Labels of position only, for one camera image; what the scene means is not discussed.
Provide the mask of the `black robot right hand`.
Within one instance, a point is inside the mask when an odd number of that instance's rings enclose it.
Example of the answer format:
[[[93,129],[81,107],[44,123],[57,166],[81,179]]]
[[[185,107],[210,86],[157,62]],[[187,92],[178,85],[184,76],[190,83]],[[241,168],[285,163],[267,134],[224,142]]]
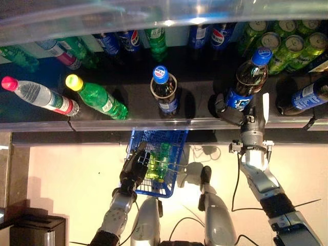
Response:
[[[214,109],[222,120],[241,127],[241,131],[264,132],[269,119],[269,93],[256,94],[243,111],[226,106],[222,93],[215,96]]]

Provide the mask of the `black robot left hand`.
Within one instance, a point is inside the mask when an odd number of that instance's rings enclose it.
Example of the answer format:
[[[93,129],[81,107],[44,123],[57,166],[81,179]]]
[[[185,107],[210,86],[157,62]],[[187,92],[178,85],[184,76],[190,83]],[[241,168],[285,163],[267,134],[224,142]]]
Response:
[[[120,191],[126,194],[132,194],[136,188],[143,182],[151,154],[146,151],[147,143],[142,141],[138,147],[131,150],[128,158],[125,160],[120,173]]]

